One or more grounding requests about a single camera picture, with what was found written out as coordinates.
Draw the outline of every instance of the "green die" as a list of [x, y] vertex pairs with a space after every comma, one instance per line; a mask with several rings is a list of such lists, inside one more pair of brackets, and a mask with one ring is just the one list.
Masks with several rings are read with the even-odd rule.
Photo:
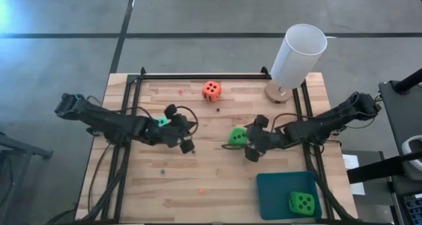
[[234, 128], [229, 137], [228, 143], [230, 145], [245, 145], [248, 141], [246, 138], [246, 131], [241, 128]]
[[163, 127], [164, 125], [169, 123], [169, 120], [166, 117], [159, 117], [156, 118], [158, 120], [158, 127]]
[[312, 215], [315, 211], [314, 197], [307, 193], [291, 192], [289, 209], [297, 214]]

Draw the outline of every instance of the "green tray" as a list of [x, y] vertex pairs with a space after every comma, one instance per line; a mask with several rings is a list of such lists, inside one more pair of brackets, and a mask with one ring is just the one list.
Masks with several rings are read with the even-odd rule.
[[[320, 218], [322, 215], [314, 175], [311, 172], [258, 174], [256, 184], [259, 213], [263, 220]], [[289, 210], [289, 196], [292, 191], [308, 193], [314, 197], [313, 215], [297, 214]]]

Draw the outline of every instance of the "wooden table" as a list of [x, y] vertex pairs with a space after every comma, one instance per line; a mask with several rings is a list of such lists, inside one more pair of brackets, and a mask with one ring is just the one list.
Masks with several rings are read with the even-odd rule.
[[[110, 75], [103, 107], [120, 109], [126, 78], [126, 74]], [[270, 150], [258, 163], [248, 161], [243, 150], [221, 148], [234, 127], [243, 127], [253, 122], [257, 114], [268, 117], [271, 125], [276, 115], [295, 113], [293, 98], [286, 104], [268, 101], [264, 95], [268, 80], [216, 80], [222, 86], [222, 95], [218, 102], [210, 103], [201, 96], [205, 82], [142, 81], [139, 105], [146, 108], [153, 117], [164, 116], [163, 110], [169, 104], [188, 106], [198, 115], [199, 128], [193, 136], [196, 153], [182, 154], [179, 147], [148, 146], [133, 141], [120, 222], [268, 222], [262, 220], [258, 213], [256, 175], [306, 170], [301, 146], [288, 150]], [[307, 84], [314, 114], [329, 110], [322, 74], [310, 73]], [[306, 112], [299, 92], [302, 111]], [[180, 112], [193, 120], [189, 112], [183, 109]], [[281, 117], [277, 125], [296, 119], [295, 116]], [[94, 140], [76, 218], [82, 218], [87, 213], [88, 188], [106, 146], [104, 138]], [[106, 187], [111, 151], [109, 149], [107, 152], [95, 180], [92, 205]], [[340, 204], [357, 217], [339, 144], [326, 143], [322, 157], [331, 191]], [[162, 169], [166, 171], [165, 175], [160, 173]], [[319, 193], [324, 210], [324, 201]], [[115, 196], [111, 198], [110, 217], [114, 211], [113, 199]]]

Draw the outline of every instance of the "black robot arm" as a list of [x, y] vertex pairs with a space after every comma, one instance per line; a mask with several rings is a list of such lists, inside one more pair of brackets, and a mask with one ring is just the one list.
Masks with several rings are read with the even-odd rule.
[[183, 153], [194, 149], [189, 131], [197, 126], [196, 122], [188, 121], [184, 115], [177, 113], [177, 107], [169, 105], [164, 113], [169, 123], [159, 127], [159, 122], [145, 111], [148, 117], [120, 114], [120, 111], [111, 111], [91, 104], [81, 94], [66, 94], [55, 110], [57, 116], [68, 120], [80, 120], [90, 127], [87, 131], [95, 135], [102, 132], [104, 137], [113, 144], [128, 143], [129, 139], [137, 140], [148, 145], [164, 143], [172, 148], [180, 145]]
[[274, 132], [264, 130], [269, 120], [258, 115], [252, 124], [245, 126], [246, 137], [250, 142], [245, 147], [245, 156], [250, 161], [257, 162], [270, 149], [287, 149], [302, 143], [323, 145], [331, 132], [343, 131], [346, 124], [354, 119], [373, 119], [380, 110], [381, 107], [369, 94], [354, 92], [339, 106], [316, 117], [308, 117], [306, 121], [286, 123], [276, 127]]

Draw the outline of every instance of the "concrete floor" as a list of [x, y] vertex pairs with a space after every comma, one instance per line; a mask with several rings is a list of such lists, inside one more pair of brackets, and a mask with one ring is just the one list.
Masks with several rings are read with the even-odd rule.
[[[285, 32], [302, 22], [325, 32], [422, 30], [420, 0], [135, 0], [133, 4], [129, 33]], [[120, 33], [127, 5], [128, 0], [0, 0], [0, 34]], [[257, 72], [272, 65], [281, 42], [126, 39], [117, 72], [137, 73], [141, 66], [157, 73]], [[116, 45], [117, 38], [0, 38], [0, 131], [54, 150], [49, 161], [33, 159], [13, 224], [43, 224], [77, 202], [92, 137], [84, 124], [59, 119], [53, 111], [64, 92], [102, 98]], [[335, 106], [353, 91], [376, 94], [379, 82], [401, 79], [420, 68], [421, 48], [422, 38], [329, 39], [314, 71], [323, 72]], [[366, 129], [344, 131], [340, 140], [348, 150], [397, 154], [385, 112]]]

